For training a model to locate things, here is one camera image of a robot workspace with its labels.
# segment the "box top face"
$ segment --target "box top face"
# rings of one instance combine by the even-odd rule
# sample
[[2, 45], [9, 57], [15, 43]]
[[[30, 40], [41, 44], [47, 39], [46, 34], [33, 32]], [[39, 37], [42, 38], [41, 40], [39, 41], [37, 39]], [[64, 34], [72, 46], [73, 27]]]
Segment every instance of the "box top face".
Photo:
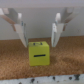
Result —
[[43, 47], [43, 46], [49, 46], [47, 42], [29, 42], [29, 47]]

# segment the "yellow-green cube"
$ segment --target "yellow-green cube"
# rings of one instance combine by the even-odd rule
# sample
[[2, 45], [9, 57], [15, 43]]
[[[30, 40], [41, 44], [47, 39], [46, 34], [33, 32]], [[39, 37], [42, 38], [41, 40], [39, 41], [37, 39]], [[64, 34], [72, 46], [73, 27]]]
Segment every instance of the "yellow-green cube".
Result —
[[49, 65], [49, 45], [44, 42], [29, 43], [29, 64], [30, 66]]

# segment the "box front face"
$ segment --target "box front face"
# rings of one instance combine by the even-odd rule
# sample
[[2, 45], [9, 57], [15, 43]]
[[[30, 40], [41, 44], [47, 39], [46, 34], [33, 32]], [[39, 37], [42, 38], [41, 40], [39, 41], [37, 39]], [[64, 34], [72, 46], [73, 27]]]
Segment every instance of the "box front face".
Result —
[[29, 47], [30, 66], [49, 65], [49, 46]]

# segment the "white wall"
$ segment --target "white wall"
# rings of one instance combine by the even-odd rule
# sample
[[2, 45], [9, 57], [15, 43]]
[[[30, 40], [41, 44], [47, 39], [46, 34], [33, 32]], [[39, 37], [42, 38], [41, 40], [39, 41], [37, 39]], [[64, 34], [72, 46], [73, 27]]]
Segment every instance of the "white wall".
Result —
[[[64, 12], [65, 8], [15, 8], [23, 14], [26, 23], [27, 36], [29, 38], [44, 38], [51, 36], [52, 23], [56, 13]], [[84, 35], [84, 8], [74, 18], [61, 36]], [[18, 34], [13, 31], [9, 23], [0, 18], [0, 40], [19, 39]]]

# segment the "white backdrop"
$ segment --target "white backdrop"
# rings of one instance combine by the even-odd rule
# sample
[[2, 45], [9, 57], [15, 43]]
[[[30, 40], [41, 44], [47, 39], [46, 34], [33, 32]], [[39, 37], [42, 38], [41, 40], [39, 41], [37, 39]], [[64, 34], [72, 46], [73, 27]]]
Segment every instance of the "white backdrop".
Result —
[[[52, 23], [55, 21], [56, 13], [64, 12], [65, 8], [15, 8], [22, 13], [23, 21], [26, 23], [28, 38], [51, 37]], [[66, 27], [61, 36], [84, 35], [84, 8]], [[13, 31], [9, 23], [0, 18], [0, 40], [19, 39], [18, 34]]]

